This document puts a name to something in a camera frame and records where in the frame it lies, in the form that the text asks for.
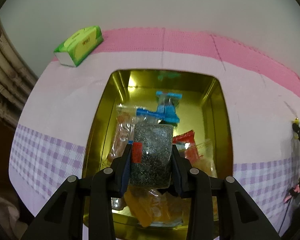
pink tablecloth border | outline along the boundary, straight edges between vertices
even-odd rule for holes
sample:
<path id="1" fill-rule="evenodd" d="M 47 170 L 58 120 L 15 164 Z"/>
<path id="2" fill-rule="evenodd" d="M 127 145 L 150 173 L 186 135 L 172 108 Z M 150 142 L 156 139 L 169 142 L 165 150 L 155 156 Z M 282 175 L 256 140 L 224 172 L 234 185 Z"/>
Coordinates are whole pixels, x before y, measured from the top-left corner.
<path id="1" fill-rule="evenodd" d="M 106 42 L 93 52 L 168 51 L 212 57 L 262 74 L 300 98 L 299 76 L 260 51 L 207 32 L 165 28 L 125 28 L 103 32 Z"/>

cable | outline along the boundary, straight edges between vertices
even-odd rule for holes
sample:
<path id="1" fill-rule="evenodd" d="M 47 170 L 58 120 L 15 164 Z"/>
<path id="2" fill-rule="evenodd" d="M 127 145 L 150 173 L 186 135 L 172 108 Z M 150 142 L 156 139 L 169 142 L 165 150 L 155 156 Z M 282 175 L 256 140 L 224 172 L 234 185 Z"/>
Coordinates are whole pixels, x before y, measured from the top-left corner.
<path id="1" fill-rule="evenodd" d="M 282 228 L 282 226 L 283 226 L 283 222 L 284 222 L 284 220 L 286 219 L 286 215 L 287 215 L 287 212 L 288 212 L 288 209 L 289 209 L 291 200 L 292 200 L 292 198 L 289 200 L 289 203 L 288 203 L 288 206 L 287 206 L 287 210 L 286 210 L 286 212 L 285 212 L 285 214 L 284 214 L 284 216 L 283 216 L 283 220 L 282 220 L 281 226 L 280 226 L 280 228 L 279 228 L 278 234 L 280 233 L 280 230 L 281 230 L 281 228 Z"/>

gold tray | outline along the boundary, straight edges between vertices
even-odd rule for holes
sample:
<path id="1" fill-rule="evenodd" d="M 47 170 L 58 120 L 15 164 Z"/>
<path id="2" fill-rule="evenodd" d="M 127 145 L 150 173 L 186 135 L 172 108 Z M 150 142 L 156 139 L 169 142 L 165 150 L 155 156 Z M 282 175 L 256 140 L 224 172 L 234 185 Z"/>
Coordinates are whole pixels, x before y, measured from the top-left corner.
<path id="1" fill-rule="evenodd" d="M 116 128 L 116 105 L 144 106 L 155 111 L 157 90 L 182 94 L 176 109 L 180 123 L 173 135 L 194 130 L 196 144 L 209 138 L 218 177 L 232 175 L 230 125 L 219 81 L 198 73 L 147 69 L 117 70 L 111 74 L 92 123 L 82 177 L 93 176 L 109 165 L 106 157 Z M 85 225 L 88 216 L 89 200 L 85 204 Z M 113 210 L 113 220 L 116 237 L 120 239 L 186 239 L 187 226 L 142 228 L 128 207 Z"/>

tissue box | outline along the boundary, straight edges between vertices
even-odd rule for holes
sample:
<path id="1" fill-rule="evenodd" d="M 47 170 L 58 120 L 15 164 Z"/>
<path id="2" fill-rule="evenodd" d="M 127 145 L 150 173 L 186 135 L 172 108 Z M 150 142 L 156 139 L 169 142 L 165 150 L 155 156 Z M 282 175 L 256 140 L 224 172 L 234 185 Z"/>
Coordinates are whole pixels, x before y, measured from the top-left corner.
<path id="1" fill-rule="evenodd" d="M 83 28 L 61 43 L 54 54 L 62 65 L 77 67 L 102 41 L 99 26 Z"/>

gingham pattern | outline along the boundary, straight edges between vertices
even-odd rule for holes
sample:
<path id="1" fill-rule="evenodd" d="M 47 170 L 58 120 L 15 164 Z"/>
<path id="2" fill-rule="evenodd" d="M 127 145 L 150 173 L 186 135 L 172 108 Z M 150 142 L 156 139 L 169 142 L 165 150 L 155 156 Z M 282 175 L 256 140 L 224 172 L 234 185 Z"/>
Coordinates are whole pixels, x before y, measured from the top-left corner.
<path id="1" fill-rule="evenodd" d="M 300 156 L 264 163 L 234 164 L 233 174 L 271 221 L 273 216 L 284 215 L 287 205 L 283 198 L 298 182 Z"/>
<path id="2" fill-rule="evenodd" d="M 81 178 L 85 147 L 18 125 L 9 164 L 48 200 L 70 175 Z"/>

